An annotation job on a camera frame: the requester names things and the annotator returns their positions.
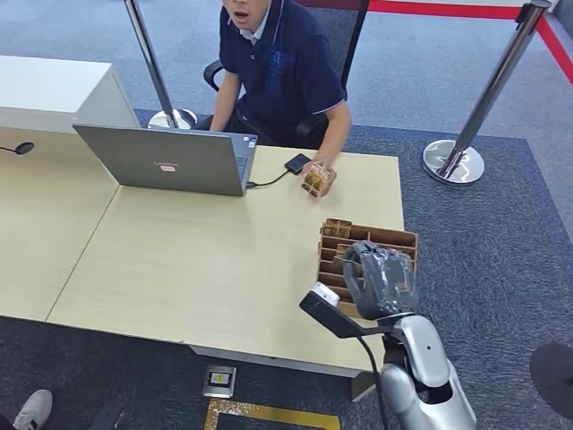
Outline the person's left hand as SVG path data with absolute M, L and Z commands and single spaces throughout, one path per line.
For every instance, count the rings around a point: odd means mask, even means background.
M 314 198 L 326 195 L 336 179 L 336 172 L 324 159 L 313 159 L 303 167 L 302 188 Z

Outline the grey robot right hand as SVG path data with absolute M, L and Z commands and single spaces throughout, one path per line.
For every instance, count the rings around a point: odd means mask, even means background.
M 413 313 L 418 305 L 413 264 L 406 254 L 361 241 L 348 248 L 342 266 L 347 289 L 363 319 Z

